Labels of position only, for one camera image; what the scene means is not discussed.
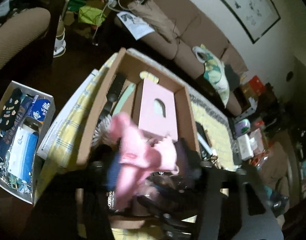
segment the electrical cord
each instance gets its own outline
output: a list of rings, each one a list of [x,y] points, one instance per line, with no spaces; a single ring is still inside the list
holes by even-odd
[[[122,12],[121,10],[117,10],[117,9],[111,7],[111,4],[112,4],[114,1],[115,1],[115,0],[112,0],[112,1],[108,1],[108,2],[107,2],[107,4],[104,6],[104,8],[103,8],[103,10],[102,10],[102,12],[101,12],[101,14],[100,14],[99,20],[102,19],[102,16],[103,16],[103,13],[104,13],[104,10],[106,9],[106,7],[108,7],[109,9],[111,9],[112,11],[115,11],[115,12],[117,12],[117,13]],[[137,6],[139,6],[139,5],[141,4],[141,2],[140,2],[140,0],[136,0],[136,1],[137,1],[137,5],[136,5],[136,7],[137,7]],[[120,0],[117,0],[117,2],[118,2],[118,5],[119,5],[124,11],[131,11],[130,9],[123,7],[123,6],[120,4]],[[92,37],[92,40],[94,40],[98,28],[99,28],[99,25],[96,26],[96,30],[95,30],[95,33],[94,33],[94,35],[93,35],[93,37]]]
[[[100,23],[100,25],[102,24],[101,19],[102,19],[102,16],[103,16],[103,14],[104,14],[104,11],[105,11],[106,7],[109,7],[109,4],[110,4],[110,3],[111,3],[111,2],[108,2],[108,3],[104,6],[104,8],[103,8],[103,10],[102,10],[102,12],[101,12],[101,14],[100,14],[100,17],[99,17],[99,23]],[[100,25],[97,25],[97,26],[96,26],[96,30],[95,30],[95,33],[94,33],[94,35],[93,35],[92,40],[94,40],[94,38],[95,38],[95,36],[96,36],[96,33],[97,33],[97,30],[98,30],[98,27],[99,27]]]

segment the dark blue cloth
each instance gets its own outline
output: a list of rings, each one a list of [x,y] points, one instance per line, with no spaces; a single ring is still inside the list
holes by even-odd
[[[120,173],[121,165],[122,164],[120,164],[120,152],[116,152],[114,159],[111,162],[111,165],[109,169],[107,170],[107,174],[106,174],[106,184],[104,184],[104,186],[106,186],[106,189],[108,191],[115,190],[115,186],[117,183],[117,177],[118,177],[118,174]]]

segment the small white box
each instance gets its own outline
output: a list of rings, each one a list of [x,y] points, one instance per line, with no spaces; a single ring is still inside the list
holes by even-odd
[[[0,114],[2,112],[3,106],[6,102],[6,100],[11,96],[13,90],[15,88],[20,88],[23,92],[23,94],[29,94],[32,96],[35,95],[39,95],[45,99],[48,99],[50,101],[50,106],[49,109],[47,111],[47,114],[45,116],[41,131],[40,131],[40,135],[37,141],[37,146],[35,149],[35,154],[34,154],[34,160],[33,160],[33,167],[32,167],[32,191],[33,194],[29,194],[29,193],[20,193],[15,189],[10,188],[8,185],[6,185],[1,179],[0,179],[0,187],[2,187],[4,190],[6,190],[7,192],[11,193],[12,195],[14,195],[15,197],[29,203],[29,204],[33,204],[34,202],[34,192],[35,192],[35,185],[36,185],[36,180],[40,174],[41,168],[42,168],[42,159],[36,154],[36,151],[38,149],[38,147],[40,146],[46,132],[48,131],[54,113],[55,113],[55,104],[54,104],[54,98],[51,95],[45,94],[41,91],[38,91],[36,89],[24,86],[20,83],[17,83],[15,81],[12,81],[9,86],[7,87],[1,101],[0,101]]]
[[[242,135],[237,138],[238,144],[240,146],[241,157],[243,161],[246,161],[254,157],[253,151],[251,149],[250,138],[247,134]]]

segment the sock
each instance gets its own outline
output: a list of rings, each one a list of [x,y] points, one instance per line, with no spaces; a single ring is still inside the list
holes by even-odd
[[[5,102],[2,114],[0,115],[0,129],[7,131],[14,125],[19,106],[21,105],[22,91],[15,88],[10,98]]]

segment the framed painting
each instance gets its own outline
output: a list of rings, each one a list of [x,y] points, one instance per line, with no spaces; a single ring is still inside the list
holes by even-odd
[[[256,43],[280,19],[272,0],[221,0]]]

